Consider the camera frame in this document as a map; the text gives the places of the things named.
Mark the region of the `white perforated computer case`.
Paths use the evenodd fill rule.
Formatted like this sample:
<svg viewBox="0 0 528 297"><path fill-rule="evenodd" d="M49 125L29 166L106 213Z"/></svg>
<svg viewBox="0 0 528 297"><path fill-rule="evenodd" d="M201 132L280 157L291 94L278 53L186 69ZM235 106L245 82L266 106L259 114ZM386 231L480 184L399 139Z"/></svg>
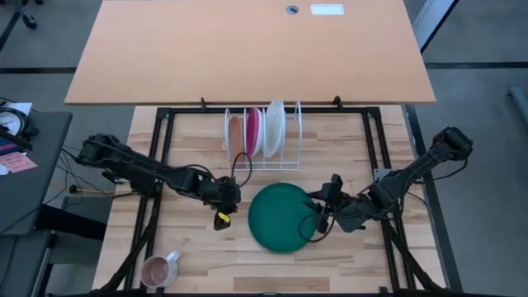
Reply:
<svg viewBox="0 0 528 297"><path fill-rule="evenodd" d="M418 48L423 53L459 0L426 0L412 22Z"/></svg>

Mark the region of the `white rectangular desk plate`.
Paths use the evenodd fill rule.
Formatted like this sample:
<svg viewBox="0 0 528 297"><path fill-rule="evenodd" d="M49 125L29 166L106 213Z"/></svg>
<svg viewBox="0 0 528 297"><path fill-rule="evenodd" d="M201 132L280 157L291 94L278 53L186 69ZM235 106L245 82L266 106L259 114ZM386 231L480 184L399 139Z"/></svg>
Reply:
<svg viewBox="0 0 528 297"><path fill-rule="evenodd" d="M341 16L344 14L342 4L312 4L310 11L315 16Z"/></svg>

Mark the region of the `pink paper note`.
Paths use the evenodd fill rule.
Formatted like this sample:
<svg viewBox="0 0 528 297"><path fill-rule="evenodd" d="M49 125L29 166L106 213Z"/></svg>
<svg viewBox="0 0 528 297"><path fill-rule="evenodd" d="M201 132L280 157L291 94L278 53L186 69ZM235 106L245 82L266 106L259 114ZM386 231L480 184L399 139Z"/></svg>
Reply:
<svg viewBox="0 0 528 297"><path fill-rule="evenodd" d="M25 153L9 153L0 156L0 176L17 173L37 167Z"/></svg>

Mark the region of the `white paper sheet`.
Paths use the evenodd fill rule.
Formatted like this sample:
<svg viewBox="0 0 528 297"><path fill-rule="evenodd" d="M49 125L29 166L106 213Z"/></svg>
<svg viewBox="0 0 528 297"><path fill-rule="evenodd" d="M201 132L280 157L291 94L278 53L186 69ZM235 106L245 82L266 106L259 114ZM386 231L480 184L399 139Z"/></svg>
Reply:
<svg viewBox="0 0 528 297"><path fill-rule="evenodd" d="M0 102L0 124L21 124L29 120L31 103Z"/></svg>

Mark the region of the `light tan desk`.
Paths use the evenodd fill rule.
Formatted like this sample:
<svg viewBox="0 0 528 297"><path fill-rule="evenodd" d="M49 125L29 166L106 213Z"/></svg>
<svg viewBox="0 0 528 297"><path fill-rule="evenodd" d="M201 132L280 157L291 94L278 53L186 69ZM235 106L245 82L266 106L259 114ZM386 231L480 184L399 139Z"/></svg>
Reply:
<svg viewBox="0 0 528 297"><path fill-rule="evenodd" d="M312 4L342 4L315 16ZM291 15L288 6L299 12ZM104 0L66 102L433 103L403 0Z"/></svg>

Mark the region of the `dark grey side table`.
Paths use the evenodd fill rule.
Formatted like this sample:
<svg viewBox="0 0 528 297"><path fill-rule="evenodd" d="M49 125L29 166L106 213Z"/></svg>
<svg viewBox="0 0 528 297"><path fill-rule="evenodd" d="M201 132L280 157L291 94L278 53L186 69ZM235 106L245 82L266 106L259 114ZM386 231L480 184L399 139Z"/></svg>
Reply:
<svg viewBox="0 0 528 297"><path fill-rule="evenodd" d="M73 115L67 111L30 115L39 133L31 138L27 157L36 167L0 176L0 236L34 229Z"/></svg>

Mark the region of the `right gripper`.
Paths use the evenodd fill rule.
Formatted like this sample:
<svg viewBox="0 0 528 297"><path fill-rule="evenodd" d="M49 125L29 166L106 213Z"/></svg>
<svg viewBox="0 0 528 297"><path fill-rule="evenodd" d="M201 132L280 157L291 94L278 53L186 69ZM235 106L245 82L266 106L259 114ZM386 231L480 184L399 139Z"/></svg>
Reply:
<svg viewBox="0 0 528 297"><path fill-rule="evenodd" d="M363 223L366 217L361 213L361 209L355 205L359 201L342 191L343 181L338 174L332 174L331 181L324 183L321 190L312 191L307 194L311 199L320 199L324 205L312 201L304 201L303 204L315 213L319 213L317 230L326 233L333 223L328 219L332 218L338 222L345 232L352 232L356 229L364 229Z"/></svg>

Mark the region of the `orange plate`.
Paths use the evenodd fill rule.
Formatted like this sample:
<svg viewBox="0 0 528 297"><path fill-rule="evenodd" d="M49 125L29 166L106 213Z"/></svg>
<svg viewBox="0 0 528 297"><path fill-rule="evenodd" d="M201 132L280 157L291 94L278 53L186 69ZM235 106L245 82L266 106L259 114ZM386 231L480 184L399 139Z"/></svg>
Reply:
<svg viewBox="0 0 528 297"><path fill-rule="evenodd" d="M242 152L245 151L243 142L243 123L236 117L232 116L229 120L229 152L232 162Z"/></svg>

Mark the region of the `black power strip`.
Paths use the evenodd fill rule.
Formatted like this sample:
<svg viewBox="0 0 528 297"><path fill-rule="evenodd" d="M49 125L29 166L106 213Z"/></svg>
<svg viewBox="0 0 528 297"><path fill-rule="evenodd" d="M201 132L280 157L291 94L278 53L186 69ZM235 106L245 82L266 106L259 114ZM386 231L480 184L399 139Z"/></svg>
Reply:
<svg viewBox="0 0 528 297"><path fill-rule="evenodd" d="M116 185L120 185L124 183L124 180L118 177L114 172L104 171L101 174L105 179L107 179L108 181Z"/></svg>

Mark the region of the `black case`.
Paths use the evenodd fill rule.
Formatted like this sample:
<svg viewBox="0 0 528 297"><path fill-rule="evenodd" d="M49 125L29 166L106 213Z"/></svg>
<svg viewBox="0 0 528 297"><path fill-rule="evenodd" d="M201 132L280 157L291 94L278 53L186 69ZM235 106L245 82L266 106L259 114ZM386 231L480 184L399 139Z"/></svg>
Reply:
<svg viewBox="0 0 528 297"><path fill-rule="evenodd" d="M53 206L42 205L35 221L35 230L54 230L102 241L106 224Z"/></svg>

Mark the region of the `white plate with pink underside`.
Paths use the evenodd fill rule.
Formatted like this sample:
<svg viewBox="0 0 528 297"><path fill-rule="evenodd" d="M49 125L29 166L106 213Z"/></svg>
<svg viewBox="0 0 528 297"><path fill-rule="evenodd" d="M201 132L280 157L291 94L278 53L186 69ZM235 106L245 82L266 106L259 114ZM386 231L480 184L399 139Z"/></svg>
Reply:
<svg viewBox="0 0 528 297"><path fill-rule="evenodd" d="M253 158L261 149L263 141L263 114L256 107L249 110L246 125L246 153Z"/></svg>

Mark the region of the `pink ceramic mug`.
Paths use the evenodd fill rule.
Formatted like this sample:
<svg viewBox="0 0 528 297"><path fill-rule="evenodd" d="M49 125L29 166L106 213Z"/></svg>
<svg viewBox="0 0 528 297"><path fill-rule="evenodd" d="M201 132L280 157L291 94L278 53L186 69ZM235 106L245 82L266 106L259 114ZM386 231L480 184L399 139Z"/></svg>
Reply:
<svg viewBox="0 0 528 297"><path fill-rule="evenodd" d="M166 288L177 278L178 263L181 257L179 251L173 251L166 257L152 256L148 258L140 272L141 283L148 288Z"/></svg>

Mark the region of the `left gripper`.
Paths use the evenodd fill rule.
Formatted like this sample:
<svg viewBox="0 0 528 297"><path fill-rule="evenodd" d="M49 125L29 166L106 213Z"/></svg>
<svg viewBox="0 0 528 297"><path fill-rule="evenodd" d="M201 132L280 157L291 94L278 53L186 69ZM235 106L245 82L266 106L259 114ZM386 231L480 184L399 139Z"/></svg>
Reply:
<svg viewBox="0 0 528 297"><path fill-rule="evenodd" d="M204 205L215 210L214 229L216 231L227 229L231 225L231 220L229 223L225 223L217 216L217 213L222 212L230 217L232 213L238 211L238 203L240 202L240 186L232 177L221 177L204 185Z"/></svg>

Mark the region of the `black chair base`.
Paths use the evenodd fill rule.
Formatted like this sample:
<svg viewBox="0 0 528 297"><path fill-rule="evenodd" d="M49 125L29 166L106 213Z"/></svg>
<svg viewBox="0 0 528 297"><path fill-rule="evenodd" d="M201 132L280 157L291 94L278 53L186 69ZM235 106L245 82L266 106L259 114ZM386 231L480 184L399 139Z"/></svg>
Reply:
<svg viewBox="0 0 528 297"><path fill-rule="evenodd" d="M15 12L19 14L22 18L24 25L31 29L35 30L38 27L38 24L35 18L26 10L26 7L30 0L9 0L15 8Z"/></svg>

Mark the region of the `white plate with green underside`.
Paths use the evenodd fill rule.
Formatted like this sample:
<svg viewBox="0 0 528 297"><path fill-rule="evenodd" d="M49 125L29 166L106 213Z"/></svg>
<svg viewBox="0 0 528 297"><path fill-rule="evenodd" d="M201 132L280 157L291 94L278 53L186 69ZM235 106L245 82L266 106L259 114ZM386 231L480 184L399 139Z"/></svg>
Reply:
<svg viewBox="0 0 528 297"><path fill-rule="evenodd" d="M272 157L280 147L285 125L285 110L281 100L274 100L265 113L264 156Z"/></svg>

